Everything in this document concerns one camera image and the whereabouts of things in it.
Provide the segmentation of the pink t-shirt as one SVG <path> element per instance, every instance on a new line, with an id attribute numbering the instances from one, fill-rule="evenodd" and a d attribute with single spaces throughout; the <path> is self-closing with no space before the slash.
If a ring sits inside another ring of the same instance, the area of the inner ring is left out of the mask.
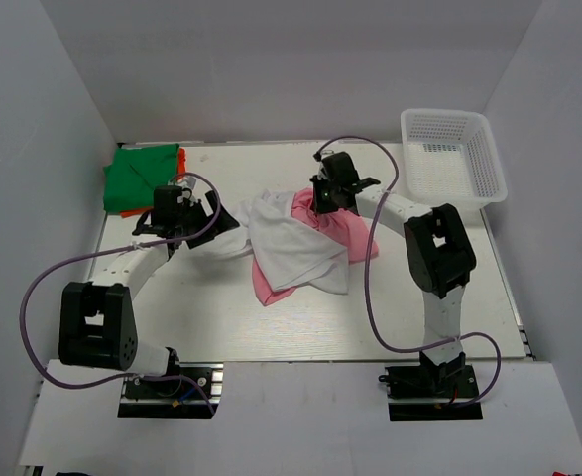
<path id="1" fill-rule="evenodd" d="M 305 188 L 294 192 L 295 199 L 291 206 L 291 216 L 302 223 L 325 234 L 337 243 L 344 245 L 348 250 L 349 267 L 362 263 L 367 257 L 373 259 L 378 256 L 379 248 L 375 241 L 369 239 L 369 228 L 365 221 L 347 210 L 338 210 L 329 214 L 316 214 L 312 210 L 312 190 Z M 278 302 L 295 292 L 301 286 L 285 292 L 269 292 L 264 286 L 264 279 L 257 264 L 252 265 L 252 282 L 255 296 L 264 306 Z"/>

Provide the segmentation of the white t-shirt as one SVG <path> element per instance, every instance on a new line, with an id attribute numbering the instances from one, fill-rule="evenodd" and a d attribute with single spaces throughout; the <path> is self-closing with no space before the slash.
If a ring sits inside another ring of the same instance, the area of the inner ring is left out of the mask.
<path id="1" fill-rule="evenodd" d="M 280 293 L 301 286 L 345 295 L 347 247 L 291 216 L 293 192 L 265 190 L 230 208 L 239 227 L 201 246 L 202 258 L 227 261 L 251 254 L 264 286 Z"/>

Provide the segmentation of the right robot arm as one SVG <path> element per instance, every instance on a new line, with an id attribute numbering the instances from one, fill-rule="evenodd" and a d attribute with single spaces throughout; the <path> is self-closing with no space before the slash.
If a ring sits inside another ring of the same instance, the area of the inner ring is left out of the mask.
<path id="1" fill-rule="evenodd" d="M 392 346 L 380 335 L 371 303 L 370 264 L 364 263 L 364 298 L 372 332 L 385 349 L 416 353 L 422 366 L 420 380 L 431 394 L 441 396 L 457 382 L 465 366 L 461 343 L 461 306 L 477 260 L 458 210 L 451 204 L 431 207 L 413 202 L 389 189 L 379 190 L 376 178 L 361 178 L 345 152 L 314 155 L 318 173 L 310 181 L 314 211 L 339 210 L 372 220 L 366 253 L 372 252 L 374 234 L 383 225 L 405 239 L 409 273 L 423 296 L 423 344 Z"/>

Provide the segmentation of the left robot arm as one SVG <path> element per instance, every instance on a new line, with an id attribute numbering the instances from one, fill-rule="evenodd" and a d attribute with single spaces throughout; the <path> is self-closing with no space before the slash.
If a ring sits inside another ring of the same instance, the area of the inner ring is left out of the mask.
<path id="1" fill-rule="evenodd" d="M 65 365 L 93 367 L 149 376 L 160 395 L 176 393 L 182 370 L 168 347 L 138 336 L 133 301 L 149 278 L 181 246 L 191 250 L 239 226 L 215 190 L 204 200 L 192 189 L 161 185 L 154 206 L 138 219 L 128 251 L 119 251 L 108 267 L 88 282 L 68 284 L 62 292 L 58 355 Z"/>

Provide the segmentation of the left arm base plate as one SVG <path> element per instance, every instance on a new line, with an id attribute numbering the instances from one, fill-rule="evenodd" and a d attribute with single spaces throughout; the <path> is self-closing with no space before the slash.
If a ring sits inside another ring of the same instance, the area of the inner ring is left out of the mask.
<path id="1" fill-rule="evenodd" d="M 124 381 L 117 417 L 121 419 L 210 420 L 217 410 L 223 386 L 222 364 L 179 364 L 188 380 Z"/>

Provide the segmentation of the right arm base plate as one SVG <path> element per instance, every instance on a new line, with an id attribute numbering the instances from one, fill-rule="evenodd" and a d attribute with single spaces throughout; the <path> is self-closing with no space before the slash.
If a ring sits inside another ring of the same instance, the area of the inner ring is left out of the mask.
<path id="1" fill-rule="evenodd" d="M 386 367 L 378 382 L 387 391 L 391 422 L 476 421 L 480 403 L 465 403 L 479 395 L 474 369 L 467 365 L 456 376 L 434 386 L 421 366 Z"/>

